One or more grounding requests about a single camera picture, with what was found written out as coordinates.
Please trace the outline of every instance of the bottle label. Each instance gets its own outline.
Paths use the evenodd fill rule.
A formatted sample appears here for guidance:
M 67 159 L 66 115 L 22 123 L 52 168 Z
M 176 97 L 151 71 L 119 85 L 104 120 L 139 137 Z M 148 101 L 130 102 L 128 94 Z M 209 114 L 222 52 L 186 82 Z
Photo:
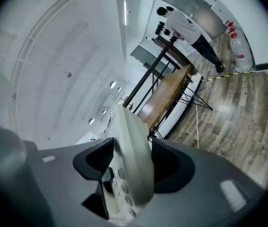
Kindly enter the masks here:
M 244 57 L 244 55 L 236 55 L 236 58 L 239 60 L 239 61 L 245 61 L 246 58 Z

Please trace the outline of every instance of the white shirt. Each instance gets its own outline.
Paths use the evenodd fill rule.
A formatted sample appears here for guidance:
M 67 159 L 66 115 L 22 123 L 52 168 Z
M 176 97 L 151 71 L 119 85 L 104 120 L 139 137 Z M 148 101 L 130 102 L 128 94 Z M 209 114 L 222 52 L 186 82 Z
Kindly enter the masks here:
M 175 9 L 169 12 L 166 19 L 165 27 L 170 31 L 170 36 L 173 36 L 174 32 L 177 32 L 188 44 L 193 44 L 201 35 L 199 28 L 193 23 L 190 23 L 179 10 Z

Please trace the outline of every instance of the door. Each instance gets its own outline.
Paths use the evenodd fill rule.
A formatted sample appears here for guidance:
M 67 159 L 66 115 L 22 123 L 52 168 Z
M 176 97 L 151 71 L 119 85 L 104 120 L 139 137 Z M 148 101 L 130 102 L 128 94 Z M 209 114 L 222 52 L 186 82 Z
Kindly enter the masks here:
M 226 28 L 222 20 L 211 10 L 211 6 L 203 0 L 163 0 L 178 8 L 192 19 L 211 37 L 223 33 Z

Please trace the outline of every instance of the person's arm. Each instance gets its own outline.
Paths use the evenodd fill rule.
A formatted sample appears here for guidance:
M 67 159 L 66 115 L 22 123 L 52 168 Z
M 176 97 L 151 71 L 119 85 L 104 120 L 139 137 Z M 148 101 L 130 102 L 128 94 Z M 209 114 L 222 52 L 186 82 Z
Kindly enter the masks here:
M 174 35 L 176 38 L 178 38 L 178 39 L 180 39 L 180 40 L 182 40 L 182 41 L 185 40 L 185 39 L 182 38 L 182 37 L 179 35 L 179 33 L 177 33 L 177 32 L 174 32 L 173 35 Z

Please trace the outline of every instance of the wooden tabletop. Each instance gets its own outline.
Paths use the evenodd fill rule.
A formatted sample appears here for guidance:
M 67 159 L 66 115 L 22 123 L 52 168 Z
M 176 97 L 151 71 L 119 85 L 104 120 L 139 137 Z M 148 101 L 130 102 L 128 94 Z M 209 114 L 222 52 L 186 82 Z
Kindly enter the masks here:
M 182 84 L 186 81 L 190 69 L 191 65 L 187 65 L 165 77 L 138 113 L 137 116 L 141 118 L 142 122 L 147 123 L 149 132 L 175 99 Z

